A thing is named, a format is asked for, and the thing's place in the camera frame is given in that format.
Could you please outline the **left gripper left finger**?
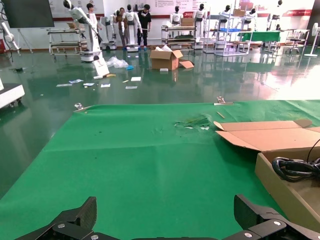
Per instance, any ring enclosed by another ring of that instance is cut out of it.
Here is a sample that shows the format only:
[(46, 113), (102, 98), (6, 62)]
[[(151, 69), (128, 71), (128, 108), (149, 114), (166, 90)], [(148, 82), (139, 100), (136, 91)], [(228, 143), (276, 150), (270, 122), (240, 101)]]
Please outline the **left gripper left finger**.
[(19, 240), (104, 240), (93, 230), (97, 221), (97, 198), (90, 196), (78, 208), (62, 211), (48, 225), (20, 236)]

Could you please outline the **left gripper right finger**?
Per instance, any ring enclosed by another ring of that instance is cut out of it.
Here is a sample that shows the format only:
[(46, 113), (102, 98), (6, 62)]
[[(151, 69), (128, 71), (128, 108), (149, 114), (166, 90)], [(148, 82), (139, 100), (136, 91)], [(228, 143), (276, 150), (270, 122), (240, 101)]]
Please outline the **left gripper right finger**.
[(318, 240), (320, 234), (290, 222), (275, 209), (250, 202), (244, 195), (233, 199), (233, 214), (242, 231), (227, 240)]

